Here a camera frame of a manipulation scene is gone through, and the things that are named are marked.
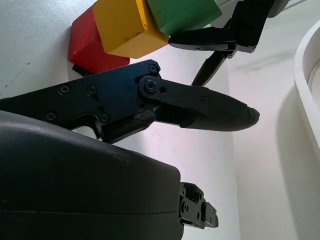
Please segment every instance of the yellow block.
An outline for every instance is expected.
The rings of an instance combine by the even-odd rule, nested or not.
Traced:
[[[138,59],[168,44],[147,0],[98,0],[93,14],[107,54]]]

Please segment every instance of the black plastic cover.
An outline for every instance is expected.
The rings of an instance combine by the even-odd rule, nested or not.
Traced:
[[[180,240],[180,173],[0,111],[0,239]]]

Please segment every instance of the colored block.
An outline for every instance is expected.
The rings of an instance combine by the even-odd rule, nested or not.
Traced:
[[[72,23],[68,60],[94,74],[130,63],[127,57],[105,53],[92,7]]]
[[[222,15],[215,0],[148,0],[161,32],[201,29]]]
[[[93,5],[96,26],[106,53],[138,59],[168,44],[147,0],[98,0]]]

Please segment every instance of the white surface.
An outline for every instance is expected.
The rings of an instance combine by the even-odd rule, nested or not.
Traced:
[[[315,73],[312,78],[311,95],[318,111],[320,111],[320,61],[318,63],[319,64],[315,67]]]
[[[302,119],[309,130],[310,141],[315,153],[320,157],[320,112],[314,100],[314,97],[318,100],[320,94],[317,92],[319,85],[317,70],[320,63],[319,42],[320,20],[304,36],[296,51],[293,76],[299,103],[301,103],[299,106]]]
[[[71,23],[94,0],[0,1],[0,98],[79,77],[67,61]],[[166,46],[139,61],[154,59],[164,79],[190,84],[209,52]],[[229,92],[226,65],[210,87]],[[117,144],[176,166],[181,180],[197,184],[217,209],[219,228],[186,227],[186,240],[239,240],[237,184],[231,133],[186,130],[154,123]]]
[[[320,239],[320,168],[293,78],[296,50],[319,13],[319,0],[307,0],[268,19],[256,51],[227,61],[230,95],[261,114],[233,133],[242,240]]]
[[[300,4],[300,3],[304,2],[304,1],[306,1],[306,0],[290,0],[288,2],[288,4],[286,5],[286,7],[284,8],[284,11],[289,9],[289,8],[292,8],[292,7],[296,6],[296,5],[298,5],[298,4]]]

